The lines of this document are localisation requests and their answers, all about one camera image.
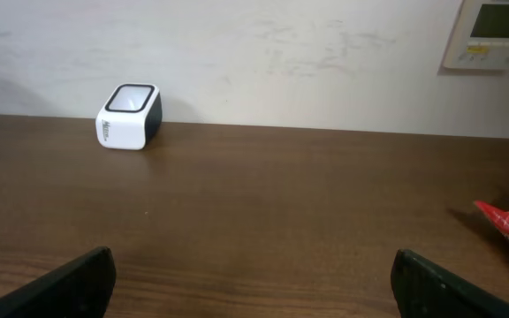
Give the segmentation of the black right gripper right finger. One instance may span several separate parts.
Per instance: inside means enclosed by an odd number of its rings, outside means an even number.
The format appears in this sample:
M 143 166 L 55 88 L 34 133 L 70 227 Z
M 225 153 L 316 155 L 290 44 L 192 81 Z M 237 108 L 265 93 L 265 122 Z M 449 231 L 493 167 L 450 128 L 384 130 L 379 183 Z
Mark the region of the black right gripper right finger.
M 391 289 L 406 318 L 509 318 L 509 303 L 409 249 L 395 255 Z

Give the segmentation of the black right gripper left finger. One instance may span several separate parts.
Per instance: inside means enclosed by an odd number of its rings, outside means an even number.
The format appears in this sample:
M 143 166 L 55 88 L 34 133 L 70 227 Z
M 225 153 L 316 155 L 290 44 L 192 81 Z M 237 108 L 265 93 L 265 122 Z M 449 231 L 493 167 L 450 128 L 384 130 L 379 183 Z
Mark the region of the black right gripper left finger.
M 100 246 L 0 298 L 0 318 L 102 318 L 116 283 L 111 250 Z

